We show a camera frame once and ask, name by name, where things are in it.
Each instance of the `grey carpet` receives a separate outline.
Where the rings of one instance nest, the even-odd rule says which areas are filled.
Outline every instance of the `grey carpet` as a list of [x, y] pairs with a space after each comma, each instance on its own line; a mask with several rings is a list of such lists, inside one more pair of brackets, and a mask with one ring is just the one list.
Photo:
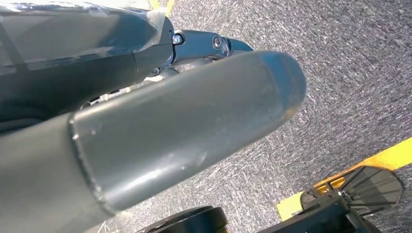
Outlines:
[[[409, 0], [176, 0], [171, 20], [291, 54], [307, 98], [279, 130], [108, 221], [112, 228], [133, 233], [212, 204], [232, 232], [256, 232], [280, 221], [280, 200], [412, 136]], [[401, 206], [370, 218], [384, 233], [412, 232], [412, 166], [396, 173]]]

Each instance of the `black plastic part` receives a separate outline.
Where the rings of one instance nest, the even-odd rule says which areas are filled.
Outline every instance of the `black plastic part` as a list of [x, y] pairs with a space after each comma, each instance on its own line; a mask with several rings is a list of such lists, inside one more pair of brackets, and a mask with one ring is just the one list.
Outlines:
[[226, 37], [224, 39], [227, 41], [229, 46], [229, 56], [253, 50], [249, 45], [247, 45], [243, 41]]
[[172, 65], [178, 66], [195, 61], [201, 58], [225, 58], [228, 56], [228, 48], [215, 49], [212, 42], [213, 37], [220, 36], [216, 33], [201, 32], [201, 31], [176, 31], [183, 37], [183, 44], [174, 46], [174, 59]]
[[[341, 178], [344, 178], [344, 183], [338, 188], [333, 187], [334, 181]], [[317, 189], [325, 185], [327, 191], [320, 194]], [[361, 216], [367, 216], [397, 206], [401, 194], [402, 184], [391, 171], [361, 166], [304, 192], [301, 204], [306, 209], [311, 201], [322, 195], [342, 195], [348, 206], [357, 210]]]
[[223, 233], [227, 219], [221, 207], [205, 206], [182, 211], [138, 233]]
[[294, 217], [258, 233], [381, 233], [346, 205], [341, 196], [323, 195]]

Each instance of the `grey cylinder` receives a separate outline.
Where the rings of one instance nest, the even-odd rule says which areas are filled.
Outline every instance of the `grey cylinder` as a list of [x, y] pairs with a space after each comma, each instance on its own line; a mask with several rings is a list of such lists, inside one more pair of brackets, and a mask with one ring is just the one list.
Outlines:
[[247, 52], [0, 137], [0, 232], [80, 233], [264, 137], [306, 89]]
[[81, 233], [113, 216], [85, 181], [68, 120], [0, 137], [0, 232]]
[[248, 52], [77, 112], [75, 143], [92, 185], [127, 209], [285, 123], [306, 81], [277, 52]]

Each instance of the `black plastic base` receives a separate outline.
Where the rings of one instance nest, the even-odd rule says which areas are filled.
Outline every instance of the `black plastic base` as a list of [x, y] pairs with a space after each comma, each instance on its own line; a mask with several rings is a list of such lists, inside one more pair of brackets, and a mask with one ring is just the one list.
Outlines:
[[225, 233], [227, 219], [221, 207], [188, 209], [149, 225], [138, 233]]
[[342, 196], [323, 195], [294, 217], [258, 233], [381, 233], [347, 206]]

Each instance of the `screw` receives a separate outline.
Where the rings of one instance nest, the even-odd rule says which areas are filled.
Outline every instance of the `screw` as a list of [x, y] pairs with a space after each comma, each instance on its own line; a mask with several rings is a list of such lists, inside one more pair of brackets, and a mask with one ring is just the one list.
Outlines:
[[174, 45], [180, 45], [183, 43], [183, 37], [179, 34], [172, 36], [172, 43]]
[[220, 49], [220, 47], [222, 46], [222, 42], [220, 40], [220, 37], [218, 35], [214, 35], [212, 37], [212, 41], [213, 41], [213, 47], [217, 50]]
[[160, 69], [156, 68], [152, 71], [153, 74], [158, 75], [160, 73]]

